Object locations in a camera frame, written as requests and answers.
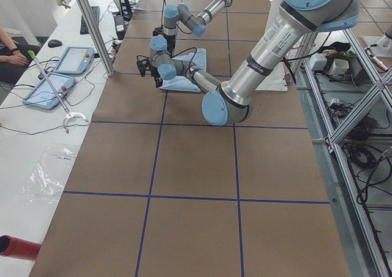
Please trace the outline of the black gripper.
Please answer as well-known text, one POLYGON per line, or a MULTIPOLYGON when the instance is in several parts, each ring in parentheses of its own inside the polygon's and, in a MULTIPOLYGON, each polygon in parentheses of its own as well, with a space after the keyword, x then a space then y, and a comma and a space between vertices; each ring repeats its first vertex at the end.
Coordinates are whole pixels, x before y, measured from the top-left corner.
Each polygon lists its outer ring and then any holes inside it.
POLYGON ((154 81, 156 83, 156 88, 160 88, 163 85, 163 80, 161 79, 157 68, 154 66, 151 66, 150 72, 151 72, 151 76, 154 77, 154 81))
POLYGON ((167 41, 167 50, 169 52, 174 52, 175 50, 175 44, 176 44, 176 36, 172 35, 164 35, 165 40, 167 41))

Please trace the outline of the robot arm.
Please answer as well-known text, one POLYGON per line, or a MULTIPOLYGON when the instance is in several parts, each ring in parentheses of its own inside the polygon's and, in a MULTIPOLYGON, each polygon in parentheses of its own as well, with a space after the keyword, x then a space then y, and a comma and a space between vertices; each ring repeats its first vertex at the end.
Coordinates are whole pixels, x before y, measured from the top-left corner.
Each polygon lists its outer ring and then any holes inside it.
POLYGON ((251 115, 251 94, 304 34, 351 28, 357 24, 360 15, 360 0, 283 0, 273 24, 231 79, 225 82, 192 61, 172 57, 167 40, 173 39, 179 21, 200 36, 206 25, 233 1, 214 0, 197 16, 193 16, 185 4, 167 5, 163 34, 151 38, 146 64, 156 80, 183 76, 197 85, 205 93, 203 116, 215 126, 240 123, 251 115))
POLYGON ((167 41, 168 51, 172 54, 175 49, 177 25, 180 21, 192 34, 200 37, 206 31, 206 25, 213 18, 230 7, 233 0, 213 0, 198 15, 193 15, 185 3, 168 4, 163 9, 162 35, 167 41))

